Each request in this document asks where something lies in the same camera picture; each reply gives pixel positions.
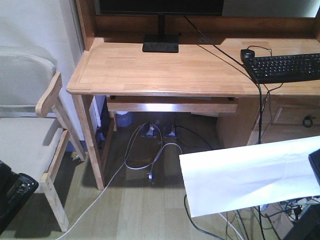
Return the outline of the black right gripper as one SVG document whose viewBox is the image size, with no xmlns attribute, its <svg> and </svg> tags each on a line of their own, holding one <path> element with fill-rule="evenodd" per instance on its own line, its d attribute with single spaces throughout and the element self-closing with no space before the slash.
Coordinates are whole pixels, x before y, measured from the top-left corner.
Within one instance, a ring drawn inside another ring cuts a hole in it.
<svg viewBox="0 0 320 240">
<path fill-rule="evenodd" d="M 317 183 L 320 185 L 320 149 L 308 155 L 310 166 L 313 170 Z"/>
</svg>

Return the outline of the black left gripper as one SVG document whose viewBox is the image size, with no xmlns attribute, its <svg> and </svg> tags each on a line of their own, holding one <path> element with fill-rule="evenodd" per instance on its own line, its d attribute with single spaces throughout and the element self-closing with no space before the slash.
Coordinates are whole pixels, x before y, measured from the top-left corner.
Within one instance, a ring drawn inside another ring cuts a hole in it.
<svg viewBox="0 0 320 240">
<path fill-rule="evenodd" d="M 37 190 L 39 183 L 25 173 L 15 173 L 0 163 L 0 231 L 4 232 L 13 218 Z"/>
</svg>

